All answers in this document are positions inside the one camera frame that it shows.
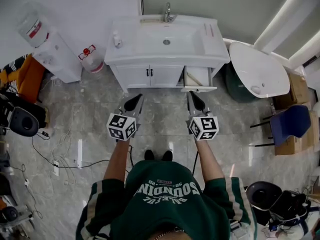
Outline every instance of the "white sink lid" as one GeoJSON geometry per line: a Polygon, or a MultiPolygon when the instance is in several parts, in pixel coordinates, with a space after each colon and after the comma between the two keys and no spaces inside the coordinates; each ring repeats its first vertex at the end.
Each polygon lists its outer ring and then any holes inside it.
{"type": "Polygon", "coordinates": [[[231,62],[244,86],[258,98],[287,94],[289,77],[275,58],[240,42],[229,48],[231,62]]]}

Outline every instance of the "red cap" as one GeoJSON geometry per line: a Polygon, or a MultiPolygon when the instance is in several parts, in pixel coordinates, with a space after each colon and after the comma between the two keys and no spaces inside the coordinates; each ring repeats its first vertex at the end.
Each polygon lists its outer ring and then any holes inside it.
{"type": "Polygon", "coordinates": [[[84,55],[88,55],[90,53],[90,51],[88,48],[85,48],[85,49],[83,49],[83,53],[84,53],[84,55]]]}

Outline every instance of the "cabinet door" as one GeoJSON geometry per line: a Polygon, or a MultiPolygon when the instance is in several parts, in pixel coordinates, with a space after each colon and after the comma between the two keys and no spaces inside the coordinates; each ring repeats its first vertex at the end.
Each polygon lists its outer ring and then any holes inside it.
{"type": "Polygon", "coordinates": [[[127,88],[150,87],[149,65],[124,65],[116,66],[116,69],[127,88]]]}
{"type": "Polygon", "coordinates": [[[150,65],[151,87],[176,87],[183,69],[179,65],[150,65]]]}

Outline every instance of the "cardboard box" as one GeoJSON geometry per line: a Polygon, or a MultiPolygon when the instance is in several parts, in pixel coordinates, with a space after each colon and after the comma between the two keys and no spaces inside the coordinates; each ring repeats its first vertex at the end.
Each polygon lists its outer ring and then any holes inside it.
{"type": "Polygon", "coordinates": [[[287,109],[295,104],[309,102],[309,92],[306,79],[297,74],[288,73],[290,81],[290,91],[287,94],[275,96],[273,98],[276,110],[287,109]]]}
{"type": "Polygon", "coordinates": [[[282,145],[274,147],[275,155],[294,155],[319,142],[319,118],[315,111],[309,111],[311,126],[302,136],[290,136],[282,145]]]}

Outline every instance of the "shoe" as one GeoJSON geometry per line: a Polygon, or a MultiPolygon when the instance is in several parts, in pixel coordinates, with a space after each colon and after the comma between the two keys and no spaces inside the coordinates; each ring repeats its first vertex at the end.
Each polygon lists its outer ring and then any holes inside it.
{"type": "Polygon", "coordinates": [[[174,155],[172,154],[171,150],[168,150],[164,153],[162,157],[162,161],[171,162],[173,158],[174,158],[174,155]]]}
{"type": "Polygon", "coordinates": [[[148,149],[145,151],[144,160],[155,160],[155,155],[152,150],[148,149]]]}

